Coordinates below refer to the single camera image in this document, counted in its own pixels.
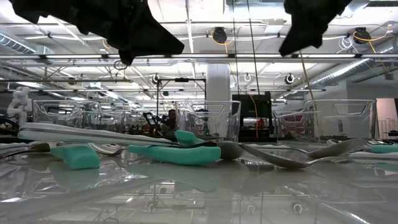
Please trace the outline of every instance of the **ceiling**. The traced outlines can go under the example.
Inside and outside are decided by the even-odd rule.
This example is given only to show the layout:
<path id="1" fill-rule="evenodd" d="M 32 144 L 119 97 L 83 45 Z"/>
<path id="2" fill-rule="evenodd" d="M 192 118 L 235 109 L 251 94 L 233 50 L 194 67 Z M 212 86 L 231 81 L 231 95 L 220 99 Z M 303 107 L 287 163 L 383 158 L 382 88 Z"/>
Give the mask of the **ceiling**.
<path id="1" fill-rule="evenodd" d="M 256 1 L 250 1 L 251 19 L 252 19 L 252 32 L 248 21 L 248 12 L 245 7 L 237 7 L 233 14 L 231 8 L 225 6 L 223 0 L 148 0 L 149 6 L 154 18 L 160 22 L 169 32 L 178 37 L 184 44 L 185 54 L 225 54 L 236 53 L 238 54 L 252 54 L 253 51 L 257 54 L 277 54 L 278 49 L 283 42 L 284 38 L 272 36 L 279 33 L 285 35 L 290 28 L 291 19 L 290 15 L 286 14 L 281 7 L 267 7 L 264 5 L 255 4 Z M 75 26 L 67 25 L 67 29 L 60 27 L 56 20 L 48 18 L 40 18 L 37 25 L 30 24 L 26 20 L 14 14 L 11 3 L 8 0 L 0 0 L 0 30 L 7 33 L 14 34 L 18 39 L 25 40 L 29 44 L 44 45 L 55 52 L 55 54 L 116 54 L 117 50 L 108 48 L 104 45 L 103 40 L 94 34 L 85 36 L 79 33 Z M 193 44 L 190 45 L 188 38 L 189 26 L 187 26 L 187 18 L 191 21 L 191 30 L 193 37 Z M 231 41 L 227 48 L 224 45 L 218 45 L 213 42 L 211 37 L 206 37 L 210 34 L 215 27 L 224 27 L 226 34 L 229 38 L 233 37 L 235 18 L 235 31 L 236 41 Z M 365 52 L 369 50 L 369 45 L 353 44 L 348 50 L 342 50 L 342 38 L 347 33 L 352 34 L 355 27 L 366 27 L 367 31 L 372 35 L 372 38 L 381 37 L 386 34 L 387 24 L 390 33 L 385 38 L 377 41 L 374 45 L 378 45 L 396 33 L 398 26 L 398 7 L 360 7 L 352 12 L 346 10 L 342 16 L 336 17 L 329 25 L 329 29 L 325 33 L 325 38 L 336 38 L 331 40 L 324 40 L 323 45 L 316 49 L 309 47 L 303 49 L 305 54 L 344 54 L 353 53 L 356 49 L 358 52 Z M 84 39 L 83 45 L 78 39 L 74 38 L 70 32 L 74 33 L 80 39 Z M 13 50 L 0 46 L 0 54 L 18 54 Z M 20 65 L 21 61 L 12 60 L 8 61 L 15 65 Z M 147 66 L 146 64 L 137 65 L 133 68 L 128 68 L 125 71 L 118 73 L 118 77 L 126 77 L 132 82 L 116 82 L 116 83 L 101 83 L 102 88 L 112 89 L 140 89 L 140 88 L 153 88 L 152 77 L 158 74 L 161 78 L 176 78 L 188 77 L 192 78 L 205 78 L 207 72 L 208 62 L 195 62 L 195 61 L 177 61 L 173 65 L 167 65 L 165 61 L 157 61 L 157 66 Z M 329 63 L 305 63 L 308 70 L 309 78 L 313 78 L 321 72 L 334 67 L 338 62 Z M 45 73 L 42 63 L 36 63 L 26 67 L 27 70 L 38 74 L 43 77 Z M 229 62 L 231 70 L 231 83 L 236 82 L 237 69 L 235 62 Z M 287 86 L 284 83 L 284 77 L 288 74 L 294 74 L 296 77 L 301 77 L 303 70 L 300 62 L 295 63 L 265 63 L 258 62 L 257 71 L 253 62 L 238 62 L 239 84 L 250 88 L 255 87 L 256 82 L 245 81 L 245 75 L 254 75 L 256 72 L 259 77 L 259 86 L 261 88 L 292 88 L 295 85 L 303 83 L 303 78 L 296 78 L 292 86 Z M 47 72 L 53 73 L 61 66 L 47 66 Z M 107 64 L 105 66 L 101 63 L 95 63 L 95 66 L 82 66 L 82 67 L 62 67 L 62 71 L 53 74 L 52 78 L 66 79 L 76 77 L 77 79 L 109 79 L 115 78 L 117 72 L 114 70 L 109 74 L 109 69 L 113 66 Z M 86 88 L 89 83 L 83 85 L 77 84 L 71 86 L 67 83 L 58 83 L 57 88 Z M 174 83 L 170 82 L 167 88 L 197 88 L 197 84 L 190 83 Z M 150 95 L 138 92 L 120 92 L 120 96 L 125 99 L 145 103 L 151 98 Z M 192 93 L 170 93 L 168 98 L 203 98 L 203 92 Z"/>

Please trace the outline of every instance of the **silver spoon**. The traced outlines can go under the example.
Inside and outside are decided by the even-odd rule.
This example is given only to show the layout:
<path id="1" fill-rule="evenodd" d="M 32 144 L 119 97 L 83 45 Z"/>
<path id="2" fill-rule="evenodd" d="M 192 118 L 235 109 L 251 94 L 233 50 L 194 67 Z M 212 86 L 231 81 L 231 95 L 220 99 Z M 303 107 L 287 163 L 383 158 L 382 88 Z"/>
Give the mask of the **silver spoon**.
<path id="1" fill-rule="evenodd" d="M 303 169 L 307 168 L 314 163 L 321 162 L 321 161 L 329 161 L 332 159 L 356 159 L 355 157 L 337 157 L 338 155 L 346 154 L 351 151 L 355 151 L 357 148 L 363 146 L 367 140 L 365 139 L 351 139 L 347 140 L 333 146 L 323 148 L 320 150 L 315 151 L 312 156 L 323 156 L 321 159 L 315 159 L 309 162 L 299 162 L 293 159 L 289 159 L 282 156 L 273 155 L 267 152 L 262 152 L 258 149 L 255 149 L 251 146 L 240 144 L 240 147 L 244 149 L 246 152 L 259 157 L 273 165 L 287 168 L 287 169 Z"/>

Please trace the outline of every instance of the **clear plastic bin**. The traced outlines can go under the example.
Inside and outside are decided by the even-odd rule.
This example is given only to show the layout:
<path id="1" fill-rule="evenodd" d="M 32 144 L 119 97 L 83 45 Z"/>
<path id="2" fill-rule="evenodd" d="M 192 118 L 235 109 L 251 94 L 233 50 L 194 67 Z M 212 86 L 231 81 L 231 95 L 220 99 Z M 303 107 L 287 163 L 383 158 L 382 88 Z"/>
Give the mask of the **clear plastic bin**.
<path id="1" fill-rule="evenodd" d="M 374 100 L 312 100 L 301 111 L 274 111 L 279 139 L 325 143 L 328 139 L 373 138 Z"/>
<path id="2" fill-rule="evenodd" d="M 105 113 L 94 101 L 33 101 L 33 122 L 121 133 L 125 114 Z"/>
<path id="3" fill-rule="evenodd" d="M 199 138 L 219 137 L 238 141 L 241 102 L 239 101 L 177 101 L 179 130 L 195 133 Z"/>

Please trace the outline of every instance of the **metal rod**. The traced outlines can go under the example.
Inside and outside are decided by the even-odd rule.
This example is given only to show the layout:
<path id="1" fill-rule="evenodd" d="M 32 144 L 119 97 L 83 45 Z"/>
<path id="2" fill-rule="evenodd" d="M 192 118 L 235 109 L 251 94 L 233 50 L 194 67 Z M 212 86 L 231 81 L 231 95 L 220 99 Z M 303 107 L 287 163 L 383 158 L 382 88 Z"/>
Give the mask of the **metal rod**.
<path id="1" fill-rule="evenodd" d="M 162 25 L 166 25 L 166 26 L 183 26 L 186 25 L 186 22 L 160 22 L 160 24 Z M 250 26 L 250 24 L 248 22 L 235 22 L 235 24 L 239 25 L 239 26 Z M 58 24 L 56 23 L 40 23 L 39 24 L 41 27 L 48 27 L 48 26 L 58 26 Z M 64 26 L 66 27 L 76 27 L 73 24 L 69 24 L 69 23 L 63 23 Z M 196 22 L 191 22 L 191 25 L 195 25 L 195 26 L 230 26 L 233 25 L 233 22 L 226 22 L 226 21 L 213 21 L 213 22 L 202 22 L 202 21 L 196 21 Z M 266 26 L 267 23 L 266 22 L 252 22 L 252 26 Z M 33 27 L 34 25 L 28 22 L 25 23 L 18 23 L 18 22 L 3 22 L 0 23 L 1 27 Z"/>
<path id="2" fill-rule="evenodd" d="M 149 56 L 141 56 L 136 57 L 137 59 L 165 59 L 165 58 L 174 58 L 176 60 L 188 60 L 188 59 L 230 59 L 234 60 L 237 58 L 254 58 L 254 54 L 180 54 L 180 55 L 149 55 Z M 303 57 L 309 60 L 315 59 L 328 59 L 328 60 L 359 60 L 360 58 L 373 58 L 373 59 L 396 59 L 398 54 L 303 54 Z M 119 55 L 116 54 L 65 54 L 65 55 L 0 55 L 0 59 L 2 60 L 33 60 L 33 59 L 84 59 L 84 60 L 104 60 L 104 59 L 120 59 Z M 279 54 L 256 54 L 256 59 L 299 59 L 301 55 L 292 54 L 286 55 L 285 57 L 280 56 Z"/>
<path id="3" fill-rule="evenodd" d="M 199 86 L 199 88 L 201 88 L 203 91 L 206 91 L 205 89 L 203 89 L 202 86 L 199 85 L 199 83 L 197 83 L 196 81 L 194 81 L 194 82 Z"/>
<path id="4" fill-rule="evenodd" d="M 14 92 L 17 90 L 0 90 L 2 92 Z M 143 93 L 143 92 L 157 92 L 158 90 L 156 89 L 104 89 L 104 90 L 97 90 L 97 89 L 79 89 L 79 90 L 52 90 L 52 89 L 43 89 L 43 90 L 36 90 L 36 89 L 31 89 L 31 92 L 49 92 L 49 93 L 62 93 L 62 92 L 101 92 L 101 91 L 119 91 L 119 92 L 133 92 L 133 93 Z M 159 92 L 161 91 L 168 91 L 168 92 L 178 92 L 178 91 L 186 91 L 186 92 L 203 92 L 203 90 L 198 90 L 198 89 L 163 89 L 163 90 L 159 90 Z M 238 89 L 233 89 L 231 90 L 231 92 L 237 92 Z M 240 89 L 240 91 L 245 91 L 245 92 L 249 92 L 249 91 L 257 91 L 256 89 L 252 89 L 252 90 L 243 90 Z M 260 91 L 277 91 L 277 92 L 285 92 L 285 91 L 300 91 L 300 92 L 309 92 L 309 90 L 288 90 L 288 89 L 260 89 Z M 313 92 L 320 92 L 320 91 L 326 91 L 325 89 L 321 89 L 321 90 L 312 90 Z"/>
<path id="5" fill-rule="evenodd" d="M 158 80 L 156 82 L 156 117 L 158 117 L 159 115 L 159 83 L 160 81 Z"/>
<path id="6" fill-rule="evenodd" d="M 29 83 L 87 83 L 87 82 L 112 82 L 115 80 L 0 80 L 0 83 L 7 82 L 29 82 Z M 129 80 L 118 80 L 118 82 L 130 82 Z"/>
<path id="7" fill-rule="evenodd" d="M 163 88 L 165 88 L 167 86 L 167 84 L 169 84 L 170 81 L 167 81 L 166 83 L 164 83 L 164 85 L 162 86 L 162 88 L 160 88 L 160 90 L 163 90 Z"/>

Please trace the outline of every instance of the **white tabletop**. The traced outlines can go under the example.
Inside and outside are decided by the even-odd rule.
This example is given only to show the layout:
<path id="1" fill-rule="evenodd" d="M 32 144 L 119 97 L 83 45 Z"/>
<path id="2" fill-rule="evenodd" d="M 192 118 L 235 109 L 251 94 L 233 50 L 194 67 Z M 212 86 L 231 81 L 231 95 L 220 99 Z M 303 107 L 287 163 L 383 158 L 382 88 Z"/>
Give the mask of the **white tabletop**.
<path id="1" fill-rule="evenodd" d="M 190 167 L 105 157 L 0 162 L 0 223 L 397 223 L 398 166 L 250 160 Z"/>

